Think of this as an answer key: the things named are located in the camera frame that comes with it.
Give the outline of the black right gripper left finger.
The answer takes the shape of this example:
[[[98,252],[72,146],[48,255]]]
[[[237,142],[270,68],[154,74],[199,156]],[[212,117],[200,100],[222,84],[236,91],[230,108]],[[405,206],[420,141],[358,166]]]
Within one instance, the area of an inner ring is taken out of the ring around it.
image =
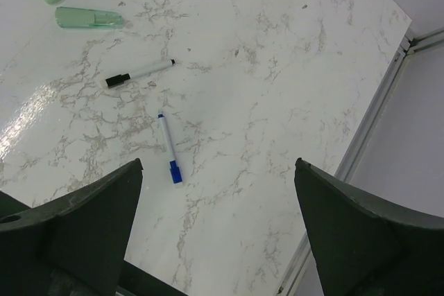
[[[30,208],[1,194],[2,295],[114,295],[142,188],[135,159]]]

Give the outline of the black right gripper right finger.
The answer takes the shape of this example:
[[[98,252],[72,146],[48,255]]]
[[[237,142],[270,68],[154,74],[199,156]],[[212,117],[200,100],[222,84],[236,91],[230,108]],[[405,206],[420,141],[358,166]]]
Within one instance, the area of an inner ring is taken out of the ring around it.
[[[443,294],[443,218],[346,184],[302,158],[294,182],[324,295]]]

